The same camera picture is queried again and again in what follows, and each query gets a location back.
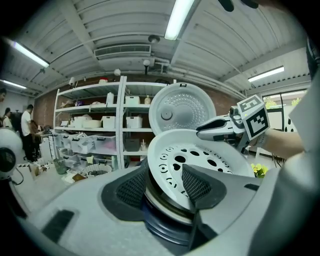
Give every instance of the white cloth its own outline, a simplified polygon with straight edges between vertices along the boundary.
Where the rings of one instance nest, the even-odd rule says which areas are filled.
[[[21,130],[23,136],[28,136],[30,134],[29,122],[31,121],[31,116],[29,112],[26,110],[23,112],[21,116]]]
[[[9,117],[7,117],[7,116],[3,120],[3,127],[12,128],[11,121],[10,121]]]

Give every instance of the black hair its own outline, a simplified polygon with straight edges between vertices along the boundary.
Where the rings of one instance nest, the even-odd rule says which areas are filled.
[[[7,89],[6,88],[1,88],[0,89],[0,94],[7,94]]]
[[[4,114],[6,115],[6,114],[8,114],[9,112],[10,112],[10,107],[7,107],[7,108],[5,109]]]

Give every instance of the perforated plate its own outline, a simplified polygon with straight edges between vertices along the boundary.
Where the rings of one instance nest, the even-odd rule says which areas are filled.
[[[149,122],[155,135],[172,129],[195,130],[215,116],[210,97],[190,83],[168,85],[155,95],[149,109]]]
[[[182,182],[182,164],[212,171],[254,177],[247,160],[225,142],[201,140],[195,130],[174,129],[156,136],[148,148],[148,164],[163,192],[187,211],[193,211]]]

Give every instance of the ceiling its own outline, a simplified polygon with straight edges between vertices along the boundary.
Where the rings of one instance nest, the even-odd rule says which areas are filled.
[[[149,44],[153,74],[201,83],[241,98],[245,90],[310,80],[306,35],[288,13],[260,6],[251,9],[233,0],[227,12],[218,0],[196,0],[176,41],[164,39],[174,0],[52,0],[29,20],[14,41],[49,63],[44,68],[12,49],[1,79],[24,85],[30,96],[82,80],[113,73],[142,73],[146,56],[128,65],[126,55],[98,60],[94,50],[119,44]],[[150,43],[148,36],[159,36]],[[276,75],[248,78],[284,66]]]

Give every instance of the white plate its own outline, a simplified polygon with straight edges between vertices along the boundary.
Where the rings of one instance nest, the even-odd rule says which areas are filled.
[[[226,142],[201,140],[195,130],[174,129],[156,136],[148,148],[153,178],[173,202],[187,211],[193,206],[183,187],[182,165],[196,165],[228,174],[254,177],[251,166]]]
[[[216,116],[207,93],[190,83],[174,83],[159,91],[149,109],[149,122],[155,135],[172,129],[195,130]]]

